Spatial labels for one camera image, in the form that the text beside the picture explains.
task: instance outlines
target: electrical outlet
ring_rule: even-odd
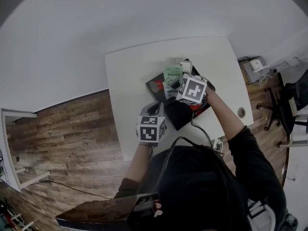
[[[296,57],[292,56],[285,60],[291,67],[297,67],[299,65],[299,61]]]

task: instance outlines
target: white wall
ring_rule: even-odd
[[[281,72],[284,84],[298,81],[308,69],[308,61],[301,63],[299,67],[289,67]],[[300,110],[299,114],[308,114],[308,107]],[[292,135],[295,141],[308,138],[304,126],[295,125]],[[308,226],[308,147],[290,148],[287,177],[295,179],[295,181],[285,180],[284,192],[287,208],[298,219],[300,226],[298,230],[303,231]]]
[[[37,111],[106,89],[104,55],[131,46],[227,36],[237,57],[275,62],[290,53],[277,47],[307,46],[307,32],[292,0],[24,0],[0,29],[0,107]]]

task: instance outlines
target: forearm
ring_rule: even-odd
[[[125,178],[140,182],[148,169],[150,147],[140,144],[130,163]]]
[[[243,122],[224,103],[224,101],[210,88],[206,89],[207,100],[211,105],[217,119],[228,140],[237,135],[243,128]]]

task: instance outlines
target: person's right arm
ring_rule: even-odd
[[[267,199],[279,225],[284,220],[286,199],[273,167],[259,149],[254,135],[237,115],[214,91],[208,89],[206,93],[208,102],[228,139],[236,166],[236,178],[246,188],[250,199],[254,201]]]

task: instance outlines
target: chair backrest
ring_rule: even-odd
[[[281,94],[282,98],[294,97],[297,110],[306,107],[308,105],[308,69],[296,83],[287,83]]]

